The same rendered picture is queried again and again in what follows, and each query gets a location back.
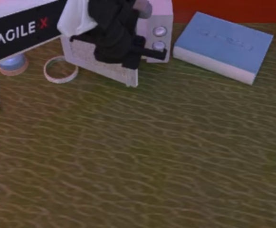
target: tape roll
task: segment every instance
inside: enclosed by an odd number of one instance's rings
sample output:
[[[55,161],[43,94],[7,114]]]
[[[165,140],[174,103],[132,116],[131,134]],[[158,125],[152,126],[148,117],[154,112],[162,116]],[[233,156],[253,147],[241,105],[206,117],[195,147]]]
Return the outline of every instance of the tape roll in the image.
[[[48,73],[47,73],[47,69],[53,65],[54,63],[56,62],[60,62],[60,61],[66,61],[65,57],[64,56],[57,56],[57,57],[54,57],[50,60],[47,61],[47,63],[45,64],[44,66],[44,75],[45,75],[45,78],[49,81],[49,82],[52,82],[52,83],[56,83],[56,84],[62,84],[62,83],[66,83],[66,82],[70,82],[72,81],[73,79],[75,79],[75,77],[77,76],[78,72],[79,72],[79,67],[76,66],[75,68],[75,71],[67,76],[67,77],[64,77],[64,78],[54,78],[52,76],[50,76]]]

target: gray knob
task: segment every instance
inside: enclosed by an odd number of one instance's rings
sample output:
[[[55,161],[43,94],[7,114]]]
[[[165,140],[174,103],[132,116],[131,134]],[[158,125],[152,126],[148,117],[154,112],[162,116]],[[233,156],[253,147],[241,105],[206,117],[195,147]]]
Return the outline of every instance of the gray knob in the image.
[[[159,26],[153,29],[153,34],[156,37],[164,37],[167,33],[167,29],[164,26]]]
[[[155,50],[155,51],[164,51],[165,47],[166,47],[166,45],[165,45],[165,43],[162,42],[162,41],[157,41],[157,42],[154,42],[154,43],[152,44],[152,48],[153,48],[153,50]]]

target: robotic arm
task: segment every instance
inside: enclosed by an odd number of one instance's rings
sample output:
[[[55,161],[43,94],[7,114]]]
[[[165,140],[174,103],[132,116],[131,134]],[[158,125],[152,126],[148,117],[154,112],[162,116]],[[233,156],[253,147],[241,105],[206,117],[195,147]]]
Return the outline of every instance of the robotic arm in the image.
[[[136,34],[138,19],[152,15],[148,0],[89,0],[88,14],[97,26],[72,36],[70,41],[95,44],[97,61],[121,63],[125,68],[137,69],[142,56],[165,59],[166,49],[163,52],[146,49],[145,37]]]

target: orange object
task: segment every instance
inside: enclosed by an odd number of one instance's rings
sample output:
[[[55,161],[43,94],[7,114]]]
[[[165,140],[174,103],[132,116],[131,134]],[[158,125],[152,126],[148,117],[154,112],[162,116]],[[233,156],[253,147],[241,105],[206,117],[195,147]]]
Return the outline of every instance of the orange object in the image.
[[[276,0],[173,0],[174,22],[187,23],[196,11],[235,23],[276,23]]]

